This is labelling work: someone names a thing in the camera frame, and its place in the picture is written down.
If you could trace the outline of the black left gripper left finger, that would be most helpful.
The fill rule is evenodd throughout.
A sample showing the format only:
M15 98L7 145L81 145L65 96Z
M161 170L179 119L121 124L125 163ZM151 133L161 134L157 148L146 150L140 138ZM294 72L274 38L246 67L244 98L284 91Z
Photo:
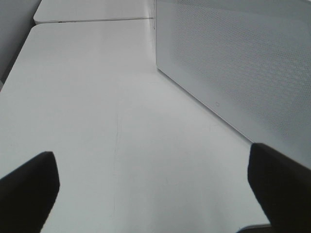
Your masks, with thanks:
M58 196L55 155L45 151L0 180L0 231L41 232Z

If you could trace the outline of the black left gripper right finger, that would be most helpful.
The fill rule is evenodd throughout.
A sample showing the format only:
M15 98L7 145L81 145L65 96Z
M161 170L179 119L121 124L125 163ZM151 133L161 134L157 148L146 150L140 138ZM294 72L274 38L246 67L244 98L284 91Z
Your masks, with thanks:
M311 171L263 143L250 148L247 179L278 233L311 231Z

